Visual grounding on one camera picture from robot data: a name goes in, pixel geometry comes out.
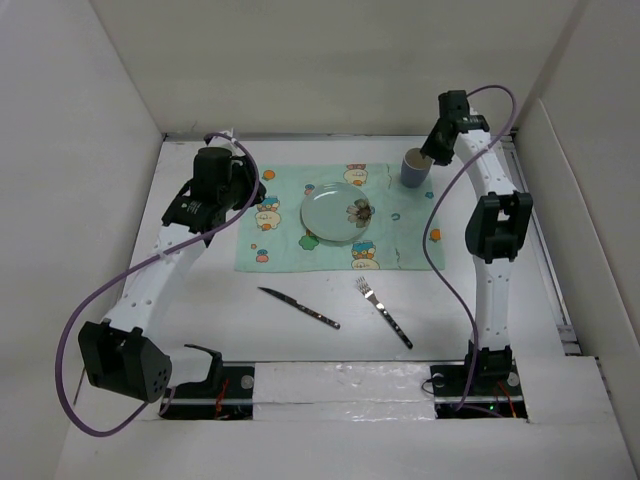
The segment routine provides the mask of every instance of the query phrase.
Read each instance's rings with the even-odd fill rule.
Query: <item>black knife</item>
[[[297,308],[301,312],[312,316],[316,320],[320,320],[322,323],[326,323],[330,327],[333,327],[336,330],[340,330],[340,324],[338,322],[334,322],[333,320],[328,319],[327,317],[325,317],[321,313],[314,312],[310,308],[307,308],[304,305],[300,305],[298,302],[296,302],[293,298],[289,297],[288,295],[285,295],[284,293],[280,293],[280,292],[278,292],[276,290],[273,290],[271,288],[265,288],[265,287],[258,287],[258,288],[260,290],[262,290],[263,292],[268,293],[269,295],[273,295],[278,300],[282,300],[283,302],[288,303],[292,307]]]

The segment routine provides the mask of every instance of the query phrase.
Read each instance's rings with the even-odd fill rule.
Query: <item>transparent plastic sheet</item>
[[[435,420],[418,362],[256,364],[254,418],[271,421]]]

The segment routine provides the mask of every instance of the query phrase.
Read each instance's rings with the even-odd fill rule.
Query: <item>silver fork head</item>
[[[363,295],[366,295],[371,291],[371,287],[369,286],[367,281],[364,279],[364,277],[358,278],[356,280],[356,285],[358,286],[358,290],[360,290],[360,293],[362,293]]]

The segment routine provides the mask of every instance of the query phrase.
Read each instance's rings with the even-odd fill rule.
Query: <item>mint green cloth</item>
[[[236,270],[308,272],[313,270],[430,270],[422,252],[422,233],[435,206],[431,178],[416,189],[400,183],[400,164],[273,165],[260,173],[267,198],[240,219]],[[300,205],[314,185],[348,182],[360,188],[375,211],[367,230],[352,242],[318,239],[300,219]],[[428,248],[444,268],[437,219]]]

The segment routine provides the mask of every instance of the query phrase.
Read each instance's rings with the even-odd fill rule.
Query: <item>round plate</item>
[[[364,232],[374,210],[360,189],[348,183],[316,187],[302,201],[302,222],[314,235],[346,242]]]

